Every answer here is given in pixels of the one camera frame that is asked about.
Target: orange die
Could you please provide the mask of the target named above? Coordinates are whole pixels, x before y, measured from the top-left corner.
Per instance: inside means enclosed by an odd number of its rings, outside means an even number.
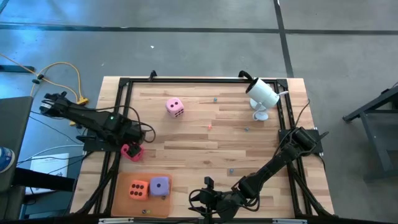
[[[133,180],[130,185],[129,195],[131,199],[148,200],[149,183],[142,180]]]

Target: blue object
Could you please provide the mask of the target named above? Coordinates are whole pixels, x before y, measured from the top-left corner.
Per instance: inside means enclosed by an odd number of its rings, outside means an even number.
[[[152,196],[169,195],[169,178],[168,177],[154,177],[150,180],[150,194]]]
[[[14,152],[6,147],[0,146],[0,173],[8,170],[14,163]]]

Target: wooden table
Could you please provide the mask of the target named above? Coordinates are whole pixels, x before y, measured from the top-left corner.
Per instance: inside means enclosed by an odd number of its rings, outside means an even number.
[[[119,78],[104,77],[97,108],[114,106]],[[307,103],[304,80],[290,78],[288,84],[297,118]],[[243,175],[257,171],[271,159],[279,143],[277,108],[269,110],[267,121],[253,121],[253,110],[245,94],[247,86],[237,83],[135,83],[131,106],[138,111],[142,122],[154,127],[157,137],[155,142],[144,144],[143,160],[131,162],[122,157],[119,171],[172,175],[170,217],[199,217],[198,213],[188,210],[188,194],[205,186],[205,176],[213,178],[215,190],[228,191]],[[179,97],[185,106],[184,115],[176,119],[165,110],[165,102],[171,97]],[[284,98],[282,107],[289,128]],[[129,117],[136,119],[132,111]],[[209,124],[213,127],[211,130],[208,130]],[[304,110],[298,126],[314,127],[310,107]],[[81,208],[97,187],[103,158],[103,152],[95,152],[83,161],[71,212]],[[333,213],[321,160],[308,156],[303,158],[303,164],[308,187],[326,210]],[[301,190],[298,195],[304,211]],[[104,191],[102,210],[107,196],[108,188]],[[294,217],[287,169],[283,168],[264,184],[258,212],[240,209],[235,217]]]

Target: concrete floor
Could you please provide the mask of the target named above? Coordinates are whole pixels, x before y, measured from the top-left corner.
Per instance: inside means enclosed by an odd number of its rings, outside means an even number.
[[[286,29],[398,29],[394,0],[279,2]],[[7,23],[278,28],[272,0],[10,0],[0,14],[0,25]],[[279,34],[0,30],[0,37],[0,52],[24,65],[42,68],[57,61],[76,65],[90,107],[95,107],[105,75],[149,75],[156,70],[162,76],[235,77],[246,70],[259,77],[287,76]],[[330,131],[323,140],[326,174],[335,212],[341,217],[398,222],[398,181],[363,182],[364,174],[378,168],[377,160],[362,124],[345,124],[341,119],[398,81],[396,37],[287,35],[294,77],[305,79],[314,122],[320,131]],[[2,58],[0,63],[10,64]],[[54,67],[47,75],[77,89],[75,72],[66,66]],[[32,78],[0,74],[0,98],[28,95]],[[60,91],[42,85],[32,110],[38,111],[46,93]],[[69,136],[77,134],[66,120],[32,116]],[[21,159],[48,147],[71,144],[51,129],[44,127],[45,132],[38,133],[38,128],[42,124],[29,121]],[[59,152],[65,151],[74,156],[81,148]],[[70,176],[75,177],[78,170],[78,164],[71,166]],[[63,209],[69,196],[58,196],[56,203],[47,197],[47,202],[30,209],[49,209],[49,201],[52,210]]]

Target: orange tray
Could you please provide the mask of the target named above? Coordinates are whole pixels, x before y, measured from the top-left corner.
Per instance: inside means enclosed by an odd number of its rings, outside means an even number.
[[[129,197],[129,187],[132,180],[150,182],[153,177],[168,177],[170,195],[162,198],[151,196],[148,200],[133,200]],[[167,218],[170,214],[172,177],[168,174],[128,173],[120,172],[116,183],[111,215],[113,217],[154,217]]]

